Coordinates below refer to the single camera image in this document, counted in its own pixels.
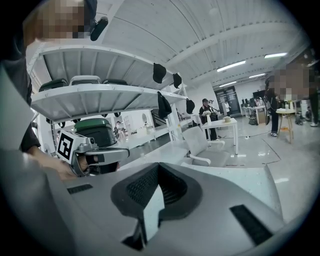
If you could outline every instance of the white wall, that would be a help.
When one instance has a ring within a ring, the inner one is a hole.
[[[255,80],[245,83],[239,83],[234,85],[236,95],[238,97],[239,106],[242,104],[242,99],[251,99],[253,98],[257,90],[263,91],[265,89],[264,80]]]
[[[213,100],[213,106],[215,109],[219,109],[217,97],[214,92],[214,89],[212,88],[212,85],[210,82],[206,82],[200,86],[197,86],[197,88],[192,89],[186,89],[186,93],[188,94],[189,100],[192,100],[194,102],[194,110],[193,114],[198,114],[199,110],[202,106],[202,100],[204,98],[208,100]],[[176,103],[177,109],[180,113],[186,113],[186,102],[183,103]]]

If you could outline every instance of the computer monitor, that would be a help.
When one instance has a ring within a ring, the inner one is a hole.
[[[255,99],[254,98],[250,99],[250,104],[249,105],[250,105],[251,108],[253,108],[255,106]]]

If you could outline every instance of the green container lid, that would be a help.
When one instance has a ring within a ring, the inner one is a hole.
[[[112,129],[109,121],[105,118],[92,118],[77,122],[74,125],[75,132],[80,132],[97,127],[109,127]]]

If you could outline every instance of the white chair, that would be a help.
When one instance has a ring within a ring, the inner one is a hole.
[[[222,151],[223,140],[207,141],[200,127],[192,127],[182,133],[195,166],[225,167],[230,153]]]

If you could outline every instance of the shirt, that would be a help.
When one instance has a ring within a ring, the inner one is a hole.
[[[227,111],[227,112],[229,112],[230,111],[230,106],[229,106],[229,104],[228,103],[224,103],[224,105],[225,105],[225,110]]]
[[[22,28],[13,38],[11,47],[7,49],[6,53],[7,55],[2,60],[3,66],[16,90],[30,106],[32,84],[27,72],[26,49]],[[20,149],[26,152],[32,146],[40,147],[40,143],[30,123],[23,136]]]
[[[210,111],[211,112],[211,115],[210,115],[210,119],[211,121],[215,121],[213,116],[212,116],[212,111],[211,111],[211,107],[208,105],[208,106],[204,106],[202,105],[202,107],[200,107],[200,110],[199,110],[199,115],[200,115],[200,118],[201,118],[201,123],[204,125],[205,123],[207,123],[207,117],[206,116],[202,116],[202,114],[205,112],[205,111]]]

